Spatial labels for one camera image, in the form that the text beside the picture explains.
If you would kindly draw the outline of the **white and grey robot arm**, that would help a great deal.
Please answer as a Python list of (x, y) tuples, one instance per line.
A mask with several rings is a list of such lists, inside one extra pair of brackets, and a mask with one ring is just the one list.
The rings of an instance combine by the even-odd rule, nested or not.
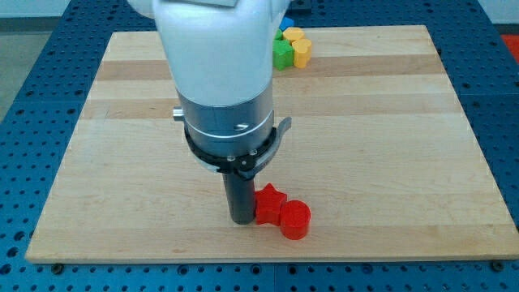
[(253, 157), (274, 134), (272, 47), (290, 0), (129, 0), (153, 19), (202, 159)]

